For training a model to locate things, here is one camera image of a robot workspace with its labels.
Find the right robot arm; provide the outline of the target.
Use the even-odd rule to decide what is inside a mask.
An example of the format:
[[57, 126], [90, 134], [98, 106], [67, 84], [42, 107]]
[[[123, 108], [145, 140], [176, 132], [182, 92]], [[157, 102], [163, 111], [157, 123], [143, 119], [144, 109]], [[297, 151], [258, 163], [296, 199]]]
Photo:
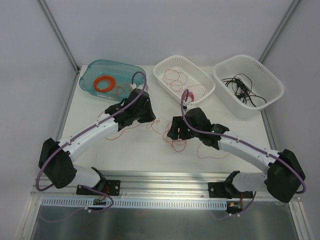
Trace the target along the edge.
[[248, 192], [268, 192], [278, 201], [288, 203], [294, 195], [307, 190], [306, 176], [292, 151], [277, 151], [250, 143], [228, 127], [211, 123], [199, 107], [174, 116], [167, 137], [172, 140], [197, 138], [205, 146], [232, 154], [260, 170], [256, 173], [239, 170], [230, 173], [213, 187], [213, 192], [221, 198], [232, 199]]

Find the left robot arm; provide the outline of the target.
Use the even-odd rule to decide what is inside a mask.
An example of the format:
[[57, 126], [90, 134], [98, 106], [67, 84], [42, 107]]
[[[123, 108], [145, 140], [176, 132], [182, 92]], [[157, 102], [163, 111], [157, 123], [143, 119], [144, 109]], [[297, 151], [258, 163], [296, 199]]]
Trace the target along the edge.
[[155, 120], [150, 95], [135, 88], [128, 98], [109, 106], [96, 122], [70, 136], [58, 141], [47, 139], [41, 149], [38, 166], [40, 172], [51, 181], [51, 186], [62, 189], [76, 185], [99, 195], [107, 188], [107, 180], [95, 167], [86, 168], [75, 161], [89, 148], [134, 122], [150, 123]]

